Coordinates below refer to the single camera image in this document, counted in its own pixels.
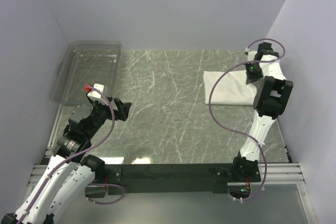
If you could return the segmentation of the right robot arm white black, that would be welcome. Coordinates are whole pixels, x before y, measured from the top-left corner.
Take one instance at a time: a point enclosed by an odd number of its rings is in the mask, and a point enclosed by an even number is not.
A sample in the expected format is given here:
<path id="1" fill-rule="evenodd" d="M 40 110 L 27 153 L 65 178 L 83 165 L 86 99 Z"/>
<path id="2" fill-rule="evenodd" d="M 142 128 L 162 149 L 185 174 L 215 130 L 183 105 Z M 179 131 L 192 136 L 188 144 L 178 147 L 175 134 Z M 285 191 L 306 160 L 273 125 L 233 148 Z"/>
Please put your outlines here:
<path id="1" fill-rule="evenodd" d="M 253 63 L 247 63 L 247 84 L 261 81 L 253 101 L 254 120 L 245 144 L 233 160 L 230 175 L 236 182 L 259 181 L 260 148 L 278 116 L 287 106 L 293 82 L 282 73 L 278 52 L 272 44 L 262 42 L 256 51 L 246 53 Z"/>

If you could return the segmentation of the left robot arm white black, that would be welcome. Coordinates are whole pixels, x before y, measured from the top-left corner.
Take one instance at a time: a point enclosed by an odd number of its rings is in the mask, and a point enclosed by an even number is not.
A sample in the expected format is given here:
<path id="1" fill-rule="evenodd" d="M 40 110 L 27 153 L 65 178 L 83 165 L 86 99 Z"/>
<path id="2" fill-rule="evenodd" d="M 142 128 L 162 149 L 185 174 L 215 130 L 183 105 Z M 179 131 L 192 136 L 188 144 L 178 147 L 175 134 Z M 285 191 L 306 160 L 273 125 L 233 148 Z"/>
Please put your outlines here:
<path id="1" fill-rule="evenodd" d="M 105 162 L 85 155 L 85 150 L 91 148 L 91 139 L 106 120 L 126 121 L 132 105 L 118 98 L 108 100 L 115 103 L 115 109 L 90 100 L 73 110 L 34 190 L 15 212 L 2 218 L 2 223 L 57 223 L 73 198 L 90 183 L 102 182 L 107 187 Z"/>

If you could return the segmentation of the white t-shirt red print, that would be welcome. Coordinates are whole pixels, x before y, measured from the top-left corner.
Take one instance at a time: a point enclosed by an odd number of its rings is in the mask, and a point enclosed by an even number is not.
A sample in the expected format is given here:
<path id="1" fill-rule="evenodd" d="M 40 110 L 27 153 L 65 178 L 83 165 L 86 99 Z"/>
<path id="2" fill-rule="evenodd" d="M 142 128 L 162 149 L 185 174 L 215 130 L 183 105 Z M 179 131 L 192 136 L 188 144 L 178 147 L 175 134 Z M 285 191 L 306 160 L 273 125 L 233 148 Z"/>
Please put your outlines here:
<path id="1" fill-rule="evenodd" d="M 205 103 L 208 104 L 209 95 L 215 82 L 223 72 L 204 71 Z M 246 71 L 231 71 L 217 84 L 211 99 L 215 105 L 252 105 L 257 93 L 254 84 L 246 84 Z"/>

